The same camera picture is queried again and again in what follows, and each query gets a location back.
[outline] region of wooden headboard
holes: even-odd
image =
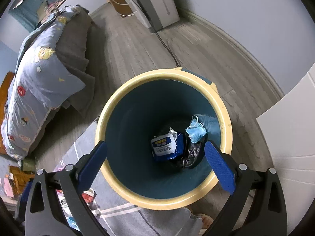
[[[14,73],[8,72],[0,87],[0,126],[4,119],[4,105],[7,101],[7,91],[10,87],[13,77],[14,77]],[[1,136],[1,141],[0,141],[0,154],[7,154],[7,152],[5,151],[4,145],[2,143],[2,136]]]

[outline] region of trash can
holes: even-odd
[[[101,172],[109,185],[127,201],[153,210],[177,209],[206,195],[218,179],[205,157],[180,170],[152,157],[150,140],[157,132],[194,114],[218,119],[217,134],[208,138],[230,154],[231,121],[214,83],[175,68],[146,72],[123,84],[106,103],[95,136],[96,143],[107,143]]]

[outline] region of white label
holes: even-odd
[[[152,139],[151,145],[156,156],[172,154],[176,150],[175,139],[170,133]]]
[[[59,202],[60,202],[64,212],[66,212],[66,214],[71,217],[72,214],[71,214],[71,211],[70,211],[70,209],[68,207],[66,199],[63,196],[60,196],[60,195],[58,195],[58,198],[59,198]]]

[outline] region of white stripe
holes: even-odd
[[[74,146],[74,150],[75,150],[76,155],[77,155],[77,159],[79,160],[79,155],[78,155],[78,151],[77,151],[77,148],[76,148],[76,142],[73,143],[73,146]]]
[[[142,209],[141,207],[136,207],[136,208],[133,208],[133,209],[123,210],[123,211],[119,211],[119,212],[116,212],[116,213],[106,214],[106,215],[103,215],[103,216],[105,218],[116,217],[116,216],[119,216],[119,215],[132,213],[132,212],[135,212],[135,211],[138,211],[138,210],[141,210],[141,209]]]
[[[109,226],[109,224],[108,224],[107,221],[105,220],[105,217],[104,217],[104,216],[102,215],[102,213],[100,212],[100,208],[98,207],[98,205],[97,205],[95,199],[93,200],[93,202],[94,202],[95,206],[97,207],[97,210],[99,211],[101,218],[104,220],[104,222],[106,223],[106,225],[108,226],[108,228],[111,230],[112,234],[113,234],[114,236],[116,236],[116,234],[113,232],[113,230],[111,229],[111,227]]]
[[[178,234],[181,232],[181,230],[183,229],[184,227],[182,227],[179,231],[178,231],[178,233],[176,233],[174,236],[178,236]]]
[[[114,210],[119,210],[119,209],[124,209],[124,208],[128,208],[130,206],[133,206],[132,203],[128,202],[126,204],[123,204],[123,205],[120,205],[120,206],[117,206],[117,207],[113,207],[113,208],[110,208],[110,209],[104,209],[104,210],[101,210],[101,213],[108,213],[108,212],[111,212],[111,211],[114,211]]]

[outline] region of ear loop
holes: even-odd
[[[193,125],[193,126],[188,126],[187,129],[195,128],[196,126],[198,126],[198,120],[199,120],[199,119],[198,119],[198,116],[193,115],[193,116],[192,116],[192,120],[193,120],[194,117],[196,117],[197,122],[196,122],[195,125]]]

